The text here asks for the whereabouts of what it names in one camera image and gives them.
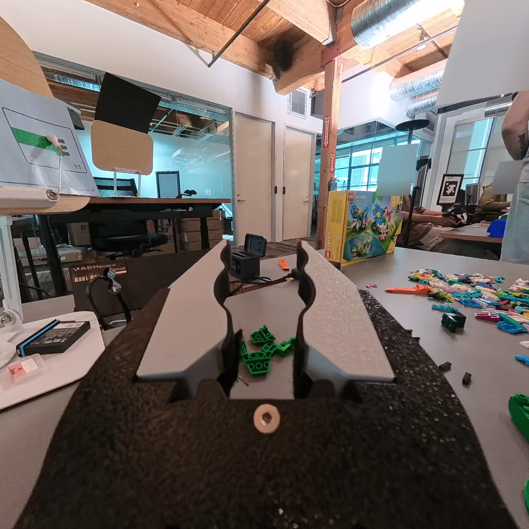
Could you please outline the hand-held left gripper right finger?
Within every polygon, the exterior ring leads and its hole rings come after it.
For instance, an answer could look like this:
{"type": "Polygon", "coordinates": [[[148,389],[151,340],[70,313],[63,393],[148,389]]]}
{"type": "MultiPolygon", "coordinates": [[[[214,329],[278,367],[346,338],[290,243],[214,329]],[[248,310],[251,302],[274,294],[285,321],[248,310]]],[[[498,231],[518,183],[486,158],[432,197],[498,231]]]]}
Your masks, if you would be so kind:
{"type": "Polygon", "coordinates": [[[393,384],[395,374],[356,285],[306,241],[296,250],[298,317],[294,396],[330,385],[345,396],[352,384],[393,384]]]}

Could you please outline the grey desk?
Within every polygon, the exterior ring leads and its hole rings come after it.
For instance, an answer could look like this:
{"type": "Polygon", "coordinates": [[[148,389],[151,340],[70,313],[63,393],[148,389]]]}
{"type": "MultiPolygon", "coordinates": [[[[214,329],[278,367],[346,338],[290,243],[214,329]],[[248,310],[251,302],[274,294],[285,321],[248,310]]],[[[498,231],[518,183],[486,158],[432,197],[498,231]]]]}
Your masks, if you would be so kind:
{"type": "MultiPolygon", "coordinates": [[[[478,272],[505,277],[508,284],[528,278],[528,267],[512,263],[396,249],[343,268],[359,288],[378,284],[373,296],[405,328],[420,336],[423,349],[436,362],[451,361],[447,378],[469,415],[486,455],[496,486],[519,528],[528,528],[523,485],[528,478],[528,443],[512,422],[508,400],[528,394],[528,368],[514,360],[522,348],[508,336],[470,316],[469,329],[450,338],[437,316],[417,296],[395,296],[389,286],[405,283],[412,269],[434,266],[443,272],[478,272]],[[472,374],[469,387],[461,383],[472,374]]],[[[31,495],[52,435],[77,382],[1,411],[1,528],[12,528],[31,495]]]]}

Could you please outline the black printed cabinet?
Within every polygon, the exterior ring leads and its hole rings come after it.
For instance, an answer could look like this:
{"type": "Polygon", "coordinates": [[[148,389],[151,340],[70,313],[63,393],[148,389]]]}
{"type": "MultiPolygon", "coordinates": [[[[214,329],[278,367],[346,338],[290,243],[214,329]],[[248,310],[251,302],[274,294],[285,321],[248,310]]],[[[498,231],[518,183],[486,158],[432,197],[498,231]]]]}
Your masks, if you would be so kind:
{"type": "Polygon", "coordinates": [[[69,272],[75,310],[92,310],[86,288],[89,281],[100,276],[105,268],[115,269],[115,280],[122,287],[121,295],[128,308],[135,311],[145,306],[159,290],[169,287],[206,253],[207,250],[169,254],[153,252],[137,258],[114,261],[98,258],[73,263],[69,272]]]}

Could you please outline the black battery charger case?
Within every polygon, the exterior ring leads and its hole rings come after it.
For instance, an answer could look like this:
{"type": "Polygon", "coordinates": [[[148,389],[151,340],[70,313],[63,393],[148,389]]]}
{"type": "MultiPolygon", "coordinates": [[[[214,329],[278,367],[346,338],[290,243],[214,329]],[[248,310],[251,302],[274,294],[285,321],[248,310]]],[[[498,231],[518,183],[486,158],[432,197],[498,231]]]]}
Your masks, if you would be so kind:
{"type": "Polygon", "coordinates": [[[230,274],[241,281],[260,277],[260,261],[266,255],[267,239],[261,235],[246,234],[242,250],[231,252],[230,274]]]}

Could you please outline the stack of cardboard boxes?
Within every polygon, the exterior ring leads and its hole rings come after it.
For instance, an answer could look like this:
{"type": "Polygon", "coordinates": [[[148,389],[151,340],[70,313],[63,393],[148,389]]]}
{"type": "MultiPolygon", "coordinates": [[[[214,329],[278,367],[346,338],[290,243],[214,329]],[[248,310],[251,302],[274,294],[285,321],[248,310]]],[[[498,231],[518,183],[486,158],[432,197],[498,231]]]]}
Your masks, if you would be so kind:
{"type": "MultiPolygon", "coordinates": [[[[208,228],[209,248],[223,239],[223,220],[221,210],[213,210],[213,216],[206,219],[208,228]]],[[[201,219],[184,218],[177,220],[179,251],[196,251],[202,249],[201,219]]]]}

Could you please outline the yellow toy brick box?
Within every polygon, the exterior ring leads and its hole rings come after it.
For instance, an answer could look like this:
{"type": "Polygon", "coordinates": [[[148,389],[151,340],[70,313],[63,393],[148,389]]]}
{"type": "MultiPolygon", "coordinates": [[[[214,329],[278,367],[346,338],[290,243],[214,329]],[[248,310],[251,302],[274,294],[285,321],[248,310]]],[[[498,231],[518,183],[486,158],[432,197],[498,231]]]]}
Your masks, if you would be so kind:
{"type": "Polygon", "coordinates": [[[374,191],[330,191],[324,257],[346,266],[392,254],[401,231],[402,195],[374,191]]]}

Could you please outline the black office chair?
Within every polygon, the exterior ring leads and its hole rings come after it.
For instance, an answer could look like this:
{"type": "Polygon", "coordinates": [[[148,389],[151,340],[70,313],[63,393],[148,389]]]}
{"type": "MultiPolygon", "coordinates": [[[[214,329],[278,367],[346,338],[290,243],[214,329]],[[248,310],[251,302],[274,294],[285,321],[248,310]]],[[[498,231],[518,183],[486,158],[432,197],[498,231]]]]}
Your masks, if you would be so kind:
{"type": "MultiPolygon", "coordinates": [[[[134,178],[95,178],[101,197],[136,197],[137,187],[134,178]]],[[[148,232],[146,220],[113,220],[89,222],[91,247],[98,252],[110,253],[109,259],[117,257],[140,257],[145,253],[157,251],[168,243],[164,233],[148,232]]]]}

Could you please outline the black battery with blue edge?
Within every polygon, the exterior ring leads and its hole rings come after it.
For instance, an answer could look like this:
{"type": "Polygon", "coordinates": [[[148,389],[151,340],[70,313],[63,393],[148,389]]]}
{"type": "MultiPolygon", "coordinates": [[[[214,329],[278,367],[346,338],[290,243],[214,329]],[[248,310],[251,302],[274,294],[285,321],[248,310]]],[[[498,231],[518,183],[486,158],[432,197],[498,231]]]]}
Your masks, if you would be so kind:
{"type": "Polygon", "coordinates": [[[24,358],[34,354],[64,353],[89,330],[89,321],[55,319],[20,342],[16,354],[24,358]]]}

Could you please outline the black framed screen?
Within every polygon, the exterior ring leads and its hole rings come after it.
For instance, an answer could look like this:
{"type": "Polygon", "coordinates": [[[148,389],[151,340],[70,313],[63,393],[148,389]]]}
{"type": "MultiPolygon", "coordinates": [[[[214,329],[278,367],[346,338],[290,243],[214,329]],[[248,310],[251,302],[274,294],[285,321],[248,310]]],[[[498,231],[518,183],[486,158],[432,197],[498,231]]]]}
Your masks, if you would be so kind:
{"type": "Polygon", "coordinates": [[[178,199],[182,197],[180,172],[175,171],[157,171],[156,189],[160,199],[178,199]]]}

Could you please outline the black and white tag sign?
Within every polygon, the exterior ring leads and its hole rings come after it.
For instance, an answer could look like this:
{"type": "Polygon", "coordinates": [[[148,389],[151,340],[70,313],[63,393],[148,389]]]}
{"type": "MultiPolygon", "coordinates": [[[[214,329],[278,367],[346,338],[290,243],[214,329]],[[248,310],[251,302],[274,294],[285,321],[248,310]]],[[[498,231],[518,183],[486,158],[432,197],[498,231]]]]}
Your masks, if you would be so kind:
{"type": "Polygon", "coordinates": [[[457,202],[464,174],[443,174],[436,201],[437,206],[451,206],[457,202]]]}

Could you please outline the black floor lamp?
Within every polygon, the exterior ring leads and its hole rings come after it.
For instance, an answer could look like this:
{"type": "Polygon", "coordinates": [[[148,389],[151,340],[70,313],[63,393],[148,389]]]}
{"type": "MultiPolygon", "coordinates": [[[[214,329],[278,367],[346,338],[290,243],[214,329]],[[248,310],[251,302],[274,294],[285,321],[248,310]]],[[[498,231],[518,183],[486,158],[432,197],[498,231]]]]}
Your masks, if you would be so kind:
{"type": "MultiPolygon", "coordinates": [[[[413,135],[417,130],[425,129],[430,124],[428,119],[413,119],[396,125],[396,131],[407,132],[407,145],[412,144],[413,135]]],[[[417,158],[415,172],[412,181],[412,196],[419,196],[423,190],[428,171],[432,167],[432,159],[429,155],[421,155],[417,158]]]]}

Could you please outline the building instruction booklet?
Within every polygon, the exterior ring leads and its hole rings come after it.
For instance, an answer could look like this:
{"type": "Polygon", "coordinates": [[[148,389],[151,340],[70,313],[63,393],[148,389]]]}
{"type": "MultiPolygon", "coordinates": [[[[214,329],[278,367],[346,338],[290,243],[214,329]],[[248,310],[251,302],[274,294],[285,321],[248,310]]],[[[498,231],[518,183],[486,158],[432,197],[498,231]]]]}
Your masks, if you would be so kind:
{"type": "Polygon", "coordinates": [[[98,196],[64,102],[1,81],[1,184],[98,196]]]}

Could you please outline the black tilted panel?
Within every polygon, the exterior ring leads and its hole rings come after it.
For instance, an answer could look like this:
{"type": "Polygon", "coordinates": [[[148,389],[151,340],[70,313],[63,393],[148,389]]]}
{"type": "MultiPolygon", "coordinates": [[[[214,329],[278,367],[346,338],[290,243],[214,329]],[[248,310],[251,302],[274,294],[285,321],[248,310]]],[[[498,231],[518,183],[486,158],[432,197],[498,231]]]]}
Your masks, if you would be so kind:
{"type": "Polygon", "coordinates": [[[94,120],[148,133],[160,100],[159,95],[106,72],[94,120]]]}

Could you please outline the dark textured panel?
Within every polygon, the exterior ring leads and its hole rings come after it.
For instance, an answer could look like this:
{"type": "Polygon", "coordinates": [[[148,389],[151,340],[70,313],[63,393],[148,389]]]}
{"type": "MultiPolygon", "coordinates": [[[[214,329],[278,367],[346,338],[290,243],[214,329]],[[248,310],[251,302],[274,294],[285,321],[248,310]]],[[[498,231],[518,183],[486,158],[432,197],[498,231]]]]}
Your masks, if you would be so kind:
{"type": "Polygon", "coordinates": [[[68,102],[67,100],[59,97],[59,96],[54,96],[55,99],[65,103],[67,109],[68,109],[68,112],[69,112],[69,115],[70,115],[70,118],[71,118],[71,121],[74,125],[74,128],[76,130],[85,130],[85,126],[83,124],[83,121],[82,121],[82,111],[77,108],[76,106],[74,106],[72,103],[68,102]]]}

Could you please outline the black ceiling speaker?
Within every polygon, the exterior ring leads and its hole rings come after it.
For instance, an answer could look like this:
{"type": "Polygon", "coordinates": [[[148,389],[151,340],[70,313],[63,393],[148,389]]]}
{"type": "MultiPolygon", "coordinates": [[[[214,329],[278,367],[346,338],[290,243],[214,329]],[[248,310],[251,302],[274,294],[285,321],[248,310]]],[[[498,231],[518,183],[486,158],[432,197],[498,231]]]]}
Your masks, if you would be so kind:
{"type": "Polygon", "coordinates": [[[271,50],[270,65],[272,67],[272,81],[280,80],[281,74],[288,71],[293,63],[294,47],[284,38],[278,39],[271,50]]]}

